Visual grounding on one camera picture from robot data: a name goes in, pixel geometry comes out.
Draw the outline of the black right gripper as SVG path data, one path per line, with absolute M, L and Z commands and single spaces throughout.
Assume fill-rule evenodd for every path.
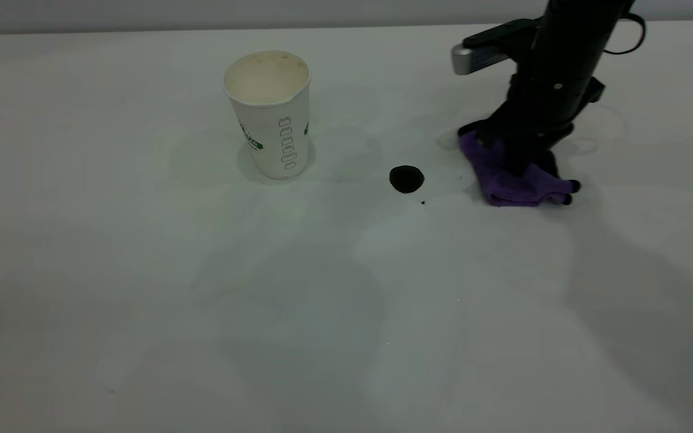
M 605 88 L 589 71 L 517 71 L 506 101 L 479 124 L 479 142 L 487 149 L 505 143 L 505 168 L 523 176 L 543 154 L 539 135 L 572 125 Z

